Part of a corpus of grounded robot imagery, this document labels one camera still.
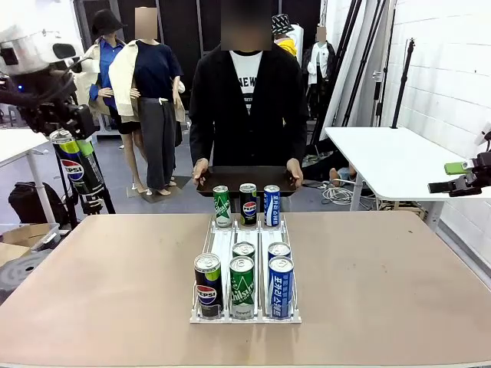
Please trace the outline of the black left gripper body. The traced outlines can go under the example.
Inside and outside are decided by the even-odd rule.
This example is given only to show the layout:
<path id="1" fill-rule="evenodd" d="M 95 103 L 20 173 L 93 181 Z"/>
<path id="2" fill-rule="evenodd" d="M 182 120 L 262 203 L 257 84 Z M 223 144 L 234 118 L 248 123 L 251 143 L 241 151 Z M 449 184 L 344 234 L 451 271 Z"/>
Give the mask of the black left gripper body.
<path id="1" fill-rule="evenodd" d="M 36 108 L 19 107 L 18 111 L 32 131 L 46 137 L 55 130 L 65 129 L 76 140 L 84 140 L 96 132 L 94 118 L 87 105 L 43 103 Z"/>

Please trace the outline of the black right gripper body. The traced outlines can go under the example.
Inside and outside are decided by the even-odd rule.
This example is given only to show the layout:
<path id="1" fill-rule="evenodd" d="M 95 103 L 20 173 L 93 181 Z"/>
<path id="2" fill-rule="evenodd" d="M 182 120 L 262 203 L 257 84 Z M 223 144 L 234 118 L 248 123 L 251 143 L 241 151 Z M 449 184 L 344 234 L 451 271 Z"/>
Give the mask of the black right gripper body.
<path id="1" fill-rule="evenodd" d="M 490 187 L 490 156 L 491 152 L 488 151 L 467 161 L 466 184 L 472 195 L 481 194 L 482 188 Z"/>

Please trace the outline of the person's right hand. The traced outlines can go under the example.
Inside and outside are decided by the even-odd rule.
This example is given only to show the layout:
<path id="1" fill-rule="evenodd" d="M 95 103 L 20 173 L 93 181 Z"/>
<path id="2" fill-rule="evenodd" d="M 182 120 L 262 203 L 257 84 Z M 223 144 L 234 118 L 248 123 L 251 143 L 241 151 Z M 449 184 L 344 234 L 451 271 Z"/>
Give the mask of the person's right hand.
<path id="1" fill-rule="evenodd" d="M 193 182 L 195 185 L 203 184 L 206 181 L 206 174 L 209 168 L 209 160 L 206 158 L 198 159 L 193 167 Z"/>

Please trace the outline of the person's left hand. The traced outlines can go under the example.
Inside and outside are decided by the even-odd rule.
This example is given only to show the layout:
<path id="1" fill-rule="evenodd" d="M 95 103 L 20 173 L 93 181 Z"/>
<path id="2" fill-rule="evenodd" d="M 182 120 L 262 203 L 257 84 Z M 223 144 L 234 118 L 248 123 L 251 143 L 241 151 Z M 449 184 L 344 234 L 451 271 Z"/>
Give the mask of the person's left hand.
<path id="1" fill-rule="evenodd" d="M 304 179 L 300 162 L 296 158 L 291 158 L 286 164 L 286 169 L 292 175 L 292 181 L 295 187 L 297 189 L 300 188 Z"/>

